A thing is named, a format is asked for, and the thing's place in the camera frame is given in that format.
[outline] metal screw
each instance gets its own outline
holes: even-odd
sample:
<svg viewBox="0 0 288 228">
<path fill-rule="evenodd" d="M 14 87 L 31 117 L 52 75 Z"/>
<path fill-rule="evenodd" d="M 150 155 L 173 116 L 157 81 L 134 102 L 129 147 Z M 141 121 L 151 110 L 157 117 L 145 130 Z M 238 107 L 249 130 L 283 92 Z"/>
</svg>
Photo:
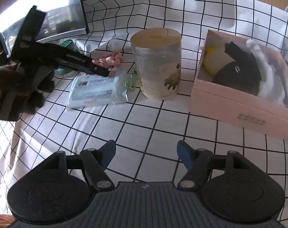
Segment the metal screw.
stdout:
<svg viewBox="0 0 288 228">
<path fill-rule="evenodd" d="M 184 181 L 180 182 L 180 185 L 183 188 L 192 188 L 195 186 L 195 183 L 193 181 L 184 180 Z"/>
<path fill-rule="evenodd" d="M 97 186 L 99 187 L 99 188 L 109 188 L 109 187 L 111 187 L 111 182 L 109 182 L 109 181 L 99 181 L 98 183 L 97 183 Z"/>
</svg>

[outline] ribbed gray surface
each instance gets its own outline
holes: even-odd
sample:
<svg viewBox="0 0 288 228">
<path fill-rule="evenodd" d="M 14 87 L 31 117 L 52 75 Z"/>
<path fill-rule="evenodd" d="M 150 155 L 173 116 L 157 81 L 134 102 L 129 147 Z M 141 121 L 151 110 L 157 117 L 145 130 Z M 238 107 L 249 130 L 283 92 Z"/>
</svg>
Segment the ribbed gray surface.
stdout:
<svg viewBox="0 0 288 228">
<path fill-rule="evenodd" d="M 120 183 L 110 193 L 97 194 L 79 216 L 61 224 L 33 226 L 15 222 L 11 228 L 282 228 L 276 221 L 238 225 L 209 213 L 195 194 L 172 183 Z"/>
</svg>

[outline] black circular disc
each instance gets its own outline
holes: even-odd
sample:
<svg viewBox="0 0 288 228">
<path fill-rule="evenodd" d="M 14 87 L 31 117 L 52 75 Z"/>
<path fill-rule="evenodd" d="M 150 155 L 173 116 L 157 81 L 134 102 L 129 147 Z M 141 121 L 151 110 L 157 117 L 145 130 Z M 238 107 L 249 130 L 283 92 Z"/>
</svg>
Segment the black circular disc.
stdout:
<svg viewBox="0 0 288 228">
<path fill-rule="evenodd" d="M 285 200 L 283 189 L 271 178 L 259 180 L 242 173 L 236 178 L 223 174 L 211 179 L 202 188 L 201 196 L 211 211 L 238 223 L 271 219 Z"/>
<path fill-rule="evenodd" d="M 12 214 L 33 224 L 52 224 L 70 219 L 89 205 L 90 188 L 77 177 L 44 169 L 29 175 L 8 191 Z"/>
</svg>

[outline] yellow object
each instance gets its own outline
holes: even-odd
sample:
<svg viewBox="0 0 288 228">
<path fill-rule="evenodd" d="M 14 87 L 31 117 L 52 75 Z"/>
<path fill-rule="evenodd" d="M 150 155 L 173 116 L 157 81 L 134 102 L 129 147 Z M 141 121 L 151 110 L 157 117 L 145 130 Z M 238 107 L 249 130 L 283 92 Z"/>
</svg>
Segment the yellow object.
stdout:
<svg viewBox="0 0 288 228">
<path fill-rule="evenodd" d="M 211 76 L 215 76 L 225 65 L 234 61 L 224 50 L 224 45 L 205 48 L 203 66 Z"/>
</svg>

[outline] jar lid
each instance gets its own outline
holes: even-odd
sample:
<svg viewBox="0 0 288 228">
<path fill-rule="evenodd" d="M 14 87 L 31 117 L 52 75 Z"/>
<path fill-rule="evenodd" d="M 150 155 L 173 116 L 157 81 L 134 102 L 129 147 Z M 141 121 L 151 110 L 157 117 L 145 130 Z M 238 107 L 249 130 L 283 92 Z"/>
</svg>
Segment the jar lid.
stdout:
<svg viewBox="0 0 288 228">
<path fill-rule="evenodd" d="M 130 42 L 139 48 L 160 48 L 181 42 L 181 34 L 169 28 L 151 28 L 134 34 Z"/>
</svg>

